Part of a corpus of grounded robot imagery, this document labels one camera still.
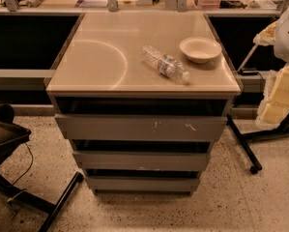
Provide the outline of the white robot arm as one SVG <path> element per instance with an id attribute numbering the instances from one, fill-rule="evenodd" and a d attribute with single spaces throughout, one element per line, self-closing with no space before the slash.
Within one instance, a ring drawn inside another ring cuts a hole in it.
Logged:
<path id="1" fill-rule="evenodd" d="M 256 126 L 262 130 L 273 130 L 289 114 L 289 7 L 276 22 L 258 33 L 253 42 L 272 45 L 275 57 L 285 62 L 279 71 L 269 71 L 264 99 L 257 110 Z"/>

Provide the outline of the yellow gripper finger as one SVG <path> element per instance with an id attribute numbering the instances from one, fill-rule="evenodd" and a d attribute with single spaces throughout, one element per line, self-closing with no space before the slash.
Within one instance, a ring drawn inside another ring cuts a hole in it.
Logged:
<path id="1" fill-rule="evenodd" d="M 289 114 L 289 63 L 281 70 L 269 71 L 255 124 L 262 130 L 276 129 Z"/>
<path id="2" fill-rule="evenodd" d="M 276 25 L 276 21 L 268 25 L 253 38 L 253 42 L 262 46 L 274 45 Z"/>

